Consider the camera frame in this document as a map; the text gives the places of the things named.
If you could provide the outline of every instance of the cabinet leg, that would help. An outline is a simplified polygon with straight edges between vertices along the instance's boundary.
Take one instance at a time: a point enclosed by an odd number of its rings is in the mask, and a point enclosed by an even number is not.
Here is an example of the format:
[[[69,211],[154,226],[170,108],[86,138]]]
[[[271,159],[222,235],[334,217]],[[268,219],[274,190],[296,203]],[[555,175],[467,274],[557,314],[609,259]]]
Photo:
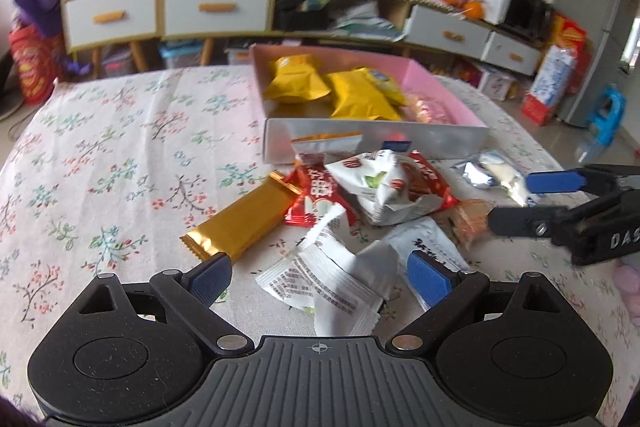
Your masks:
[[[91,62],[94,65],[94,80],[100,78],[102,73],[102,49],[94,48],[91,53]]]
[[[145,54],[142,51],[142,46],[140,46],[140,42],[131,41],[129,43],[129,47],[131,48],[131,55],[133,57],[133,61],[136,64],[136,69],[138,73],[146,73],[149,70],[149,67],[146,64]]]
[[[204,46],[202,47],[202,57],[200,57],[201,66],[209,66],[209,63],[211,62],[211,55],[213,55],[214,44],[214,39],[204,39]]]

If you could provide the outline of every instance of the refrigerator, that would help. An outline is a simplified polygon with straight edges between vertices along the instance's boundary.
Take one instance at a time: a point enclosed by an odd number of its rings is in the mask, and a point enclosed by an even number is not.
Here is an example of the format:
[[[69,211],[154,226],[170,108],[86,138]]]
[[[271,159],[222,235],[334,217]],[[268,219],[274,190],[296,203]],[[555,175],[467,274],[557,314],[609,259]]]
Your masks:
[[[638,0],[556,0],[555,8],[571,17],[593,43],[593,58],[582,88],[564,97],[556,114],[560,120],[587,127],[586,118],[605,86],[616,84],[624,90],[628,75],[620,69],[631,26],[638,13]]]

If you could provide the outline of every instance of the gold wrapper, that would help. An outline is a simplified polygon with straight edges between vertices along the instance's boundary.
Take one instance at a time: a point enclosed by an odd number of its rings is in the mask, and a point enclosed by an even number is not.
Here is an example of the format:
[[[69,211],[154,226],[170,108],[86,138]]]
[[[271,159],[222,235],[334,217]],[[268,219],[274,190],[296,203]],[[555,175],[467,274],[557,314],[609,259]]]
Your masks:
[[[262,185],[180,239],[203,261],[225,252],[234,263],[247,248],[282,222],[300,193],[298,187],[284,182],[282,174],[272,171]]]

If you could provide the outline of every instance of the white drawer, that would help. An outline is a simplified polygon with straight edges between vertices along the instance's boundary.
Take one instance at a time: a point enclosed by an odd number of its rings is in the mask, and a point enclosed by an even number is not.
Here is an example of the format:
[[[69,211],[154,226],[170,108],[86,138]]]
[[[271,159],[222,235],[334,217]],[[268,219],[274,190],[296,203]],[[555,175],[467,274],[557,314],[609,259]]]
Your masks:
[[[269,0],[164,0],[164,36],[263,32]]]
[[[156,34],[156,0],[71,0],[65,3],[66,40],[89,47]]]
[[[493,32],[482,53],[482,60],[518,73],[533,74],[540,52],[500,33]]]
[[[406,42],[473,58],[480,58],[491,33],[477,24],[423,6],[414,6],[404,30]]]

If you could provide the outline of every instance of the table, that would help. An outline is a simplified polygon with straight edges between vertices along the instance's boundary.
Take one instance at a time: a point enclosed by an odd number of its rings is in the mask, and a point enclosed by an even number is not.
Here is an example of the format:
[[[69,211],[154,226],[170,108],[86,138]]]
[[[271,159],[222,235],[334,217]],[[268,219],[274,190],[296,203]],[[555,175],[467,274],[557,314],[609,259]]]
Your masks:
[[[494,102],[459,81],[440,80],[489,127],[486,143],[526,171],[556,161]],[[196,258],[178,240],[247,193],[273,168],[261,162],[264,115],[248,66],[159,71],[86,84],[60,84],[0,172],[0,393],[36,409],[26,380],[33,349],[98,273],[146,281]],[[511,201],[480,191],[434,161],[460,198]],[[575,206],[582,194],[551,202]],[[312,335],[313,318],[255,283],[305,229],[282,226],[234,266],[213,310],[249,334]],[[359,231],[363,244],[374,234]],[[612,285],[613,265],[578,269],[545,241],[492,239],[468,261],[494,280],[540,271],[605,344],[614,381],[599,418],[615,425],[638,383],[640,333]],[[420,313],[399,283],[374,333],[384,341]]]

